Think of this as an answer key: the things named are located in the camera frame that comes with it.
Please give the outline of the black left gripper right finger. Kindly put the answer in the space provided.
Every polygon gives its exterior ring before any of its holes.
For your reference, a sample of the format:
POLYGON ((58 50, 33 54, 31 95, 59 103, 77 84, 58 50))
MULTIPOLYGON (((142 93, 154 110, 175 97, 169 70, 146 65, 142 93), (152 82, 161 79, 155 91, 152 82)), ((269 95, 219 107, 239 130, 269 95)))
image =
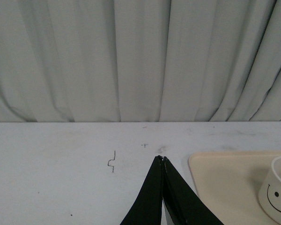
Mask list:
POLYGON ((175 225, 222 225, 167 158, 163 165, 163 200, 175 225))

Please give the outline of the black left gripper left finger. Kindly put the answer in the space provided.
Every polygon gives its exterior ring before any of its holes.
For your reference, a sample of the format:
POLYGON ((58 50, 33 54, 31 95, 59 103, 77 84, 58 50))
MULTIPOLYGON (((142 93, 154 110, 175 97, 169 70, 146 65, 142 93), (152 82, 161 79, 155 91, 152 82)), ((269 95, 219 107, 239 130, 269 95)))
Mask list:
POLYGON ((162 219, 162 157, 156 156, 122 225, 159 225, 162 219))

